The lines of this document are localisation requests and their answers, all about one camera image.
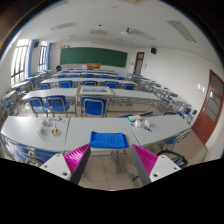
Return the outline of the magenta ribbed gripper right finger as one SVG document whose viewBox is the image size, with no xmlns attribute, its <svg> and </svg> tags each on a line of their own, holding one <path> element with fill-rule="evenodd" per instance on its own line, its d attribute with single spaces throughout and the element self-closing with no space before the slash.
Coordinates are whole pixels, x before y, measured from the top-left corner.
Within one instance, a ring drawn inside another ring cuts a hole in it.
<svg viewBox="0 0 224 224">
<path fill-rule="evenodd" d="M 132 157 L 143 186 L 180 170 L 166 155 L 157 156 L 138 145 L 133 145 Z"/>
</svg>

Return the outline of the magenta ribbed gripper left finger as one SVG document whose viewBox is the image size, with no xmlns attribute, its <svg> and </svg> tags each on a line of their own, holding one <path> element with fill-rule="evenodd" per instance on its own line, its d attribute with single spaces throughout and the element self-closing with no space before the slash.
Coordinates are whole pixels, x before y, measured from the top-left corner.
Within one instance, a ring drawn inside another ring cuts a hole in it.
<svg viewBox="0 0 224 224">
<path fill-rule="evenodd" d="M 78 184 L 85 170 L 90 153 L 90 145 L 86 144 L 65 155 L 54 155 L 41 166 L 41 169 L 74 184 Z"/>
</svg>

